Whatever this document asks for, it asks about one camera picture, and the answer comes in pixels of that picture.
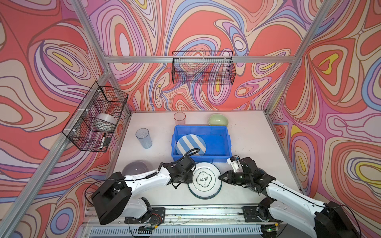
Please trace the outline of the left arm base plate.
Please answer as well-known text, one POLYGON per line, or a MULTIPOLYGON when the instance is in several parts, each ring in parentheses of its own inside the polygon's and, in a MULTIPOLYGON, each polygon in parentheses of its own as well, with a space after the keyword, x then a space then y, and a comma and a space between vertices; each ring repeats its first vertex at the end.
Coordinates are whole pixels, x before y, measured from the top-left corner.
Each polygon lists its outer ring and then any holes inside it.
POLYGON ((154 207, 148 210, 141 218, 126 217, 125 224, 160 225, 165 222, 165 207, 154 207))

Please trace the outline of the large blue striped plate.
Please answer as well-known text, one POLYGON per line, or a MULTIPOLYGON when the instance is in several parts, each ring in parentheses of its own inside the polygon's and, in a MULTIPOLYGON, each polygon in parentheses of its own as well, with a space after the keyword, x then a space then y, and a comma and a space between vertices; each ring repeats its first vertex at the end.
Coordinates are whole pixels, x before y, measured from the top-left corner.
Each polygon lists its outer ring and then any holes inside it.
POLYGON ((187 134, 182 136, 176 143, 176 152, 179 155, 184 155, 189 150, 198 148, 199 152, 196 155, 203 156, 206 152, 206 143, 198 135, 187 134))

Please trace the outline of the white plate with flower emblem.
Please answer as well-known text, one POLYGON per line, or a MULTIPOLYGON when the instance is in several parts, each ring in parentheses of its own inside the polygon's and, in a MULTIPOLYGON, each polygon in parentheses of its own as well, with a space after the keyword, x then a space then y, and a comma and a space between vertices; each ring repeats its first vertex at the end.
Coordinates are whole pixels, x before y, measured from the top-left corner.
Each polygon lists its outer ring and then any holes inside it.
POLYGON ((188 184, 191 194, 203 200, 214 198, 222 188, 222 181, 219 180, 220 175, 220 170, 214 164, 197 163, 193 172, 192 183, 188 184))

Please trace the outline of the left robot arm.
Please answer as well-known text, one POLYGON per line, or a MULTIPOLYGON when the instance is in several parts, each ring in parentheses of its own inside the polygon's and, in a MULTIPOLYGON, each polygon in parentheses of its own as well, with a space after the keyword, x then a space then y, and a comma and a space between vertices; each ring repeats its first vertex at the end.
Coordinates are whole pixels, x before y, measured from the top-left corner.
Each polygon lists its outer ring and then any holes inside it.
POLYGON ((145 222, 152 214, 151 206, 145 197, 137 197, 148 190, 172 185, 192 183, 196 163, 190 156, 161 163, 159 168, 133 176, 113 173, 91 195, 99 223, 107 225, 119 217, 131 217, 145 222))

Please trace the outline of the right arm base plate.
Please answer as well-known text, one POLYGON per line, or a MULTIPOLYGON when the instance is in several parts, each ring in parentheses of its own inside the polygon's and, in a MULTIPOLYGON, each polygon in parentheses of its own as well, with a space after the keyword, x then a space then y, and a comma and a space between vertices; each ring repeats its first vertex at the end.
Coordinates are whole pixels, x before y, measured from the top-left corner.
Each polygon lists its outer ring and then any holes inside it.
POLYGON ((268 208, 258 207, 258 206, 244 206, 242 207, 242 212, 238 213, 244 216, 245 222, 277 222, 282 223, 282 221, 273 218, 269 212, 268 208))

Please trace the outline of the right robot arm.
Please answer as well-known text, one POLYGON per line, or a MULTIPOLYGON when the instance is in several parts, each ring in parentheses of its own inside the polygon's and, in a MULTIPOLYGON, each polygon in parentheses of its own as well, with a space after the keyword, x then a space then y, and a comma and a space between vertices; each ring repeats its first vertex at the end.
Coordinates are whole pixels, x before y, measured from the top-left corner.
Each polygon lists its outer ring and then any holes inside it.
POLYGON ((220 175, 220 181, 265 196, 257 209, 245 213, 245 217, 286 222, 312 238, 362 237, 359 222, 352 223, 345 213, 346 205, 325 203, 301 194, 258 168, 250 157, 233 156, 227 162, 232 169, 220 175))

